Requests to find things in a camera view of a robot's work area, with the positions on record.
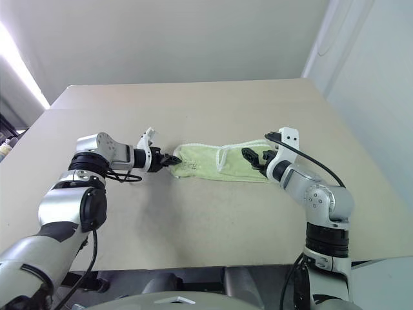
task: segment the beige tabletop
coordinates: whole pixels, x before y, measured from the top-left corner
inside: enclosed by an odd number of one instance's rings
[[[67,170],[77,138],[104,131],[135,145],[149,126],[166,152],[297,128],[300,149],[336,172],[354,196],[352,259],[413,255],[413,215],[305,79],[66,89],[0,164],[0,250],[37,232],[39,202]],[[142,177],[107,181],[95,270],[289,264],[302,250],[304,210],[276,184],[175,179],[166,169]],[[86,269],[90,255],[88,245],[72,269]]]

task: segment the white wall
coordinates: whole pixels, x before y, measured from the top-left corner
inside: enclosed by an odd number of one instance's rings
[[[413,211],[413,3],[345,2],[307,74]]]
[[[0,113],[19,130],[27,129],[43,111],[40,102],[0,56]]]
[[[49,102],[73,84],[298,78],[328,0],[2,0]]]

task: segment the black cable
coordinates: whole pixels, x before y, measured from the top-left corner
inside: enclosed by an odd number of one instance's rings
[[[76,292],[76,289],[79,288],[79,286],[82,284],[82,282],[85,280],[85,278],[89,275],[91,272],[93,265],[95,264],[96,261],[96,256],[97,256],[97,233],[96,230],[94,229],[92,231],[93,233],[93,255],[92,255],[92,260],[90,261],[88,269],[85,271],[83,276],[78,279],[78,281],[73,285],[72,289],[67,293],[67,295],[59,302],[59,304],[54,308],[54,310],[60,310],[65,303],[69,300],[69,298]]]
[[[303,253],[301,253],[296,261],[294,262],[294,264],[291,267],[291,270],[288,272],[287,278],[284,281],[284,286],[283,286],[283,290],[281,291],[281,295],[279,297],[279,310],[283,310],[284,309],[284,297],[285,297],[285,291],[287,290],[287,285],[291,279],[292,274],[294,273],[294,271],[296,270],[299,261],[303,258]]]
[[[115,180],[121,183],[123,182],[133,183],[133,182],[139,182],[142,180],[142,177],[131,174],[131,170],[129,170],[128,173],[118,173],[118,172],[114,172],[111,168],[109,168],[108,173],[106,174],[106,177],[108,179]]]
[[[323,165],[323,164],[320,163],[318,160],[315,160],[313,157],[311,157],[311,156],[309,156],[309,155],[301,152],[300,150],[295,149],[294,147],[292,147],[292,146],[290,146],[290,145],[288,145],[288,144],[286,144],[286,143],[284,143],[284,142],[282,142],[282,141],[274,141],[274,142],[277,143],[277,144],[280,144],[280,145],[286,147],[288,150],[291,150],[291,151],[293,151],[294,153],[296,153],[296,154],[298,154],[298,155],[300,155],[300,156],[308,159],[308,160],[311,161],[312,163],[315,163],[317,166],[320,166],[320,167],[323,168],[325,171],[327,171],[327,172],[337,181],[337,183],[338,183],[341,187],[344,187],[344,188],[345,188],[343,181],[340,180],[340,178],[338,177],[338,175],[335,174],[334,172],[332,172],[327,166]]]

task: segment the light green cloth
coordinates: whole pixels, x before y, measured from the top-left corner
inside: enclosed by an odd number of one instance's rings
[[[271,149],[266,140],[255,140],[238,145],[217,147],[204,144],[180,145],[174,155],[182,163],[171,166],[174,176],[195,176],[207,180],[268,182],[258,170],[244,159],[241,149],[249,147],[261,157],[264,150]]]

